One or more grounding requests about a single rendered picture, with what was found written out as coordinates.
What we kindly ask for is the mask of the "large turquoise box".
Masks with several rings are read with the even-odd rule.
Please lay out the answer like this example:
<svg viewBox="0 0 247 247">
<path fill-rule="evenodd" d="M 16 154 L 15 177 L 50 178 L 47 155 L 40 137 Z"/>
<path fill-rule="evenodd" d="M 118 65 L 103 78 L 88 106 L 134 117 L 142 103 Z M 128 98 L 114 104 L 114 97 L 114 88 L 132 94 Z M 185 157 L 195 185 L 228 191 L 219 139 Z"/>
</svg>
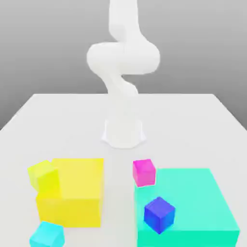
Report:
<svg viewBox="0 0 247 247">
<path fill-rule="evenodd" d="M 175 207 L 163 233 L 144 222 L 144 207 L 162 197 Z M 240 229 L 208 168 L 163 168 L 153 186 L 134 187 L 137 247 L 235 247 Z"/>
</svg>

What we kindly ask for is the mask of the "small blue cube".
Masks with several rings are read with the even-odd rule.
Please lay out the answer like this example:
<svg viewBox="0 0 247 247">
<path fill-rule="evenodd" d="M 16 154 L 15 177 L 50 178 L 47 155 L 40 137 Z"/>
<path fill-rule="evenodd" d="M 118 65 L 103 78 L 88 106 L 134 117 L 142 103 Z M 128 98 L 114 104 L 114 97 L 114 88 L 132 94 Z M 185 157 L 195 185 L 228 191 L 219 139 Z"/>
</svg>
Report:
<svg viewBox="0 0 247 247">
<path fill-rule="evenodd" d="M 161 234 L 174 223 L 176 208 L 157 197 L 144 207 L 144 221 L 155 232 Z"/>
</svg>

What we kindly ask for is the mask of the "large yellow box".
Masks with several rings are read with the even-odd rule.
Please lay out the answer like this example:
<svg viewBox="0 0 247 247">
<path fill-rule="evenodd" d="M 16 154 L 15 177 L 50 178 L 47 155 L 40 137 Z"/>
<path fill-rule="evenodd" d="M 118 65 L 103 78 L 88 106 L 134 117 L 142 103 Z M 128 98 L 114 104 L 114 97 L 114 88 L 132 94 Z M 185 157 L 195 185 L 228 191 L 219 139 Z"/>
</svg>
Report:
<svg viewBox="0 0 247 247">
<path fill-rule="evenodd" d="M 59 189 L 39 193 L 36 204 L 40 221 L 68 228 L 97 228 L 101 225 L 104 194 L 102 158 L 54 158 Z"/>
</svg>

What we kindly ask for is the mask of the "small magenta cube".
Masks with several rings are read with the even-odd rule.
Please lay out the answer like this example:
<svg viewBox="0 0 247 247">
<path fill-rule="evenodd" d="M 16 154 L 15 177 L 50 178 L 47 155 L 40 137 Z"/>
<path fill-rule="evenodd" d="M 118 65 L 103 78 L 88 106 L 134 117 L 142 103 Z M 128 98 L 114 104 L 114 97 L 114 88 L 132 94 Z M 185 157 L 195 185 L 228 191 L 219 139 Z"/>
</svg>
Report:
<svg viewBox="0 0 247 247">
<path fill-rule="evenodd" d="M 137 187 L 155 184 L 156 168 L 151 159 L 133 161 L 133 178 Z"/>
</svg>

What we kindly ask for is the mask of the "small yellow cube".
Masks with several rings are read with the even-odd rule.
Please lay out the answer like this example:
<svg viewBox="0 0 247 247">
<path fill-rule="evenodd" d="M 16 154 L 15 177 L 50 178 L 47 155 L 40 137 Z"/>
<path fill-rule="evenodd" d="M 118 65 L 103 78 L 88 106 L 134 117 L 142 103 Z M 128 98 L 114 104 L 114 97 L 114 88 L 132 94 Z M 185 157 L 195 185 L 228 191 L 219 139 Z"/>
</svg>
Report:
<svg viewBox="0 0 247 247">
<path fill-rule="evenodd" d="M 37 198 L 59 198 L 61 196 L 59 172 L 48 160 L 27 168 L 31 186 Z"/>
</svg>

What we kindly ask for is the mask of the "small cyan cube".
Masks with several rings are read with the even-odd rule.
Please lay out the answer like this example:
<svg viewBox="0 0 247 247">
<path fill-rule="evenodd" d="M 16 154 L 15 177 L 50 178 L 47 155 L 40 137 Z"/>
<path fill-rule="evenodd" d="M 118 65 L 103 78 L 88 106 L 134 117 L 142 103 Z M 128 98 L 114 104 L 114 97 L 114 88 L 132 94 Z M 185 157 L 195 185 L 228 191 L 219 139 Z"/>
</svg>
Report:
<svg viewBox="0 0 247 247">
<path fill-rule="evenodd" d="M 29 239 L 30 247 L 63 247 L 64 228 L 61 225 L 42 221 Z"/>
</svg>

